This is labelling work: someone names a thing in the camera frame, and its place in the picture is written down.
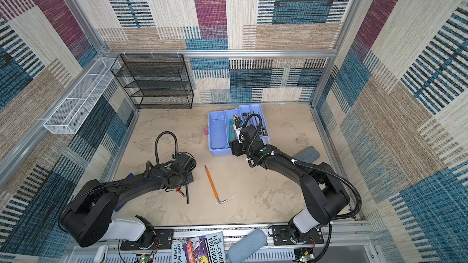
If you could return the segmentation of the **blue white plastic toolbox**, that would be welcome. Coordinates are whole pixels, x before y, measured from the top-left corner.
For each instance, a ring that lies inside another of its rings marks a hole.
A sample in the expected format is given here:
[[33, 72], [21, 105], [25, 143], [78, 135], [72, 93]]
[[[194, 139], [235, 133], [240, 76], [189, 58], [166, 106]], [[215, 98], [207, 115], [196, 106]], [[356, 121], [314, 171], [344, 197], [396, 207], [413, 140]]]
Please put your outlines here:
[[[245, 121], [246, 118], [242, 114], [244, 108], [249, 113], [258, 113], [262, 117], [263, 126], [268, 134], [266, 119], [260, 104], [240, 105], [231, 110], [210, 112], [208, 114], [208, 149], [214, 157], [232, 154], [229, 147], [229, 119], [233, 119], [233, 116], [237, 115], [242, 121]], [[260, 138], [265, 144], [271, 143], [269, 135], [261, 135]]]

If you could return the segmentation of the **black hex key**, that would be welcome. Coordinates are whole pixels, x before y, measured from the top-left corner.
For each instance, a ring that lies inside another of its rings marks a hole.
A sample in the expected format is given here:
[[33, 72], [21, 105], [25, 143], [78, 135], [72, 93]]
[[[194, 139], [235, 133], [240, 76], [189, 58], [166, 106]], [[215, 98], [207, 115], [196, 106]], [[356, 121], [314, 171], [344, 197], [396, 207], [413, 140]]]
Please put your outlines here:
[[185, 195], [186, 195], [186, 203], [187, 203], [187, 204], [190, 204], [190, 196], [189, 196], [188, 184], [185, 185]]

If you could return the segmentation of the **orange handled hex key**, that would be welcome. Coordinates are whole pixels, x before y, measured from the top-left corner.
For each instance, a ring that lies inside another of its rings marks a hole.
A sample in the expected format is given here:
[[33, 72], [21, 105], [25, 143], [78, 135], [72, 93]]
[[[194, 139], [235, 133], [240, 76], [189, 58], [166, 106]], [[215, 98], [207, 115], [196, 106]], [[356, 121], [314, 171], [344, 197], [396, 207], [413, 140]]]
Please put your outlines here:
[[211, 174], [210, 174], [210, 171], [208, 170], [208, 167], [207, 167], [206, 165], [204, 166], [204, 168], [205, 168], [205, 172], [206, 172], [206, 174], [207, 174], [207, 177], [208, 177], [208, 179], [209, 179], [210, 186], [212, 187], [212, 191], [213, 191], [213, 194], [214, 194], [214, 197], [215, 197], [216, 201], [217, 201], [218, 204], [220, 204], [220, 205], [221, 205], [221, 204], [227, 203], [228, 200], [221, 200], [221, 199], [219, 198], [219, 195], [218, 195], [218, 192], [217, 192], [217, 190], [216, 190], [216, 186], [215, 186], [215, 184], [214, 184], [214, 182], [213, 182], [213, 179], [212, 179], [212, 176], [211, 176]]

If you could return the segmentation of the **red handled hex key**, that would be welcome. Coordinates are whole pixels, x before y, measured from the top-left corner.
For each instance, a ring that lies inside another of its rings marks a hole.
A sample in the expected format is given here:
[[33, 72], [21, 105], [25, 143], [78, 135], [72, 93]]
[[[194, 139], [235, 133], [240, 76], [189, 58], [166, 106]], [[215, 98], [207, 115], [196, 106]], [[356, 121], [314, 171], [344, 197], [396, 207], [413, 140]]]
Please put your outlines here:
[[178, 192], [182, 197], [186, 198], [186, 194], [180, 188], [176, 188], [175, 191]]

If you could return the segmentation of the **teal utility knife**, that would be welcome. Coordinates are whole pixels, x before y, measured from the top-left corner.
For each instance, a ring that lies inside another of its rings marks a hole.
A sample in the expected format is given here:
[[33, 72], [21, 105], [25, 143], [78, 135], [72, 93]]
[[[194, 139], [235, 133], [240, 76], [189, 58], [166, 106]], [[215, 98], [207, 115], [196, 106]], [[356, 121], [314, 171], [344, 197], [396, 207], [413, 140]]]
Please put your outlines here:
[[235, 122], [233, 119], [229, 119], [229, 142], [233, 140], [236, 140]]

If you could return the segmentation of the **yellow black utility knife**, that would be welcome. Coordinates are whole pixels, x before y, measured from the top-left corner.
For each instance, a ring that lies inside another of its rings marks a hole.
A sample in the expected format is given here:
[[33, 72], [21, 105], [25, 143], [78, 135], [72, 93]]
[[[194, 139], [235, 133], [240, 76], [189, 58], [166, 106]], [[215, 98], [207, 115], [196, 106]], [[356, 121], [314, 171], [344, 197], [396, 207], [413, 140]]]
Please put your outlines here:
[[236, 127], [237, 129], [242, 128], [242, 126], [243, 126], [243, 121], [242, 121], [242, 119], [241, 119], [239, 116], [234, 115], [234, 116], [233, 116], [233, 120], [234, 120], [235, 127]]

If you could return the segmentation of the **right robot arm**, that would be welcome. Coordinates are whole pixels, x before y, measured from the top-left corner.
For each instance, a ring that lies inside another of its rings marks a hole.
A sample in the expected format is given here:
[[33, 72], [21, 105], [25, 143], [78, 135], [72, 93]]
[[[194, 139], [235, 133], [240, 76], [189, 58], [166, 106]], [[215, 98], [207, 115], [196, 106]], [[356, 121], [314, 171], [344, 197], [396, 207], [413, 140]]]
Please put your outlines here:
[[245, 142], [230, 141], [232, 154], [245, 155], [251, 167], [261, 166], [296, 182], [305, 208], [288, 223], [291, 241], [304, 243], [310, 231], [333, 220], [352, 218], [361, 211], [362, 198], [350, 181], [336, 174], [327, 163], [306, 163], [263, 141], [251, 149]]

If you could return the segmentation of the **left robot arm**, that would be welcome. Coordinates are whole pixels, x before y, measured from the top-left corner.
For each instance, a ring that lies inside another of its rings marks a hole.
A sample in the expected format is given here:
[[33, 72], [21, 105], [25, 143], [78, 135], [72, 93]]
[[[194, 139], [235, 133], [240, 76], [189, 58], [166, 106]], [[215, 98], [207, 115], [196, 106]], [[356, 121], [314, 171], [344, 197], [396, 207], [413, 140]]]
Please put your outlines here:
[[149, 192], [176, 190], [193, 182], [191, 171], [195, 167], [193, 156], [182, 152], [175, 160], [156, 166], [148, 161], [143, 173], [129, 178], [105, 183], [90, 180], [64, 207], [58, 225], [80, 247], [106, 240], [138, 241], [142, 237], [152, 242], [154, 235], [145, 218], [118, 219], [115, 210]]

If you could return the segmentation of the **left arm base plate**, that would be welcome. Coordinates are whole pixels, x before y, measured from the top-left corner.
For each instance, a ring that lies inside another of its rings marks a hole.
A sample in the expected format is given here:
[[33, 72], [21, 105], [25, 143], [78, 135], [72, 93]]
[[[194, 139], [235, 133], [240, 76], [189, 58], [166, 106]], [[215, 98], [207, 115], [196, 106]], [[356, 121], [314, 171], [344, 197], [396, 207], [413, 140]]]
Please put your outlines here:
[[136, 241], [124, 240], [120, 243], [122, 251], [167, 250], [173, 243], [174, 229], [146, 230]]

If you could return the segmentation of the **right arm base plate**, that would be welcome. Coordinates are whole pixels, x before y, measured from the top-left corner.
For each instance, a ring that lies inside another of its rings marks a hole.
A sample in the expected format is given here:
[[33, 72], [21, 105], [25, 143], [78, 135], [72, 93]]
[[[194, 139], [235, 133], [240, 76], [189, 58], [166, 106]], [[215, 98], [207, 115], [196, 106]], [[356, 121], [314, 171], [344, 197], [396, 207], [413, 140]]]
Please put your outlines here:
[[321, 230], [316, 228], [301, 233], [293, 225], [271, 225], [267, 232], [273, 238], [274, 245], [314, 245], [325, 242]]

